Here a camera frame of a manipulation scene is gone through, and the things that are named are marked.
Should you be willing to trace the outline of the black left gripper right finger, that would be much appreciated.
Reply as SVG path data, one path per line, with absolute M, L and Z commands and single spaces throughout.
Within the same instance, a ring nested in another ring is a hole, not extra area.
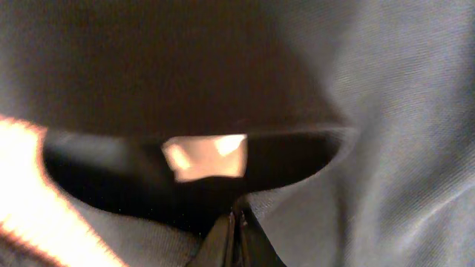
M 235 205 L 235 265 L 238 267 L 286 267 L 275 252 L 249 204 Z

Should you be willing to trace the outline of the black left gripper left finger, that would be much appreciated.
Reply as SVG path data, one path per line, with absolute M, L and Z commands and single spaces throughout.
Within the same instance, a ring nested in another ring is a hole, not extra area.
M 232 267 L 235 246 L 235 216 L 219 217 L 186 267 Z

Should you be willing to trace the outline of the black t-shirt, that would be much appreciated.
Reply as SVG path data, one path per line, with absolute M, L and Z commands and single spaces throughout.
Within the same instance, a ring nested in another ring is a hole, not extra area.
M 3 1 L 1 264 L 474 264 L 472 1 Z

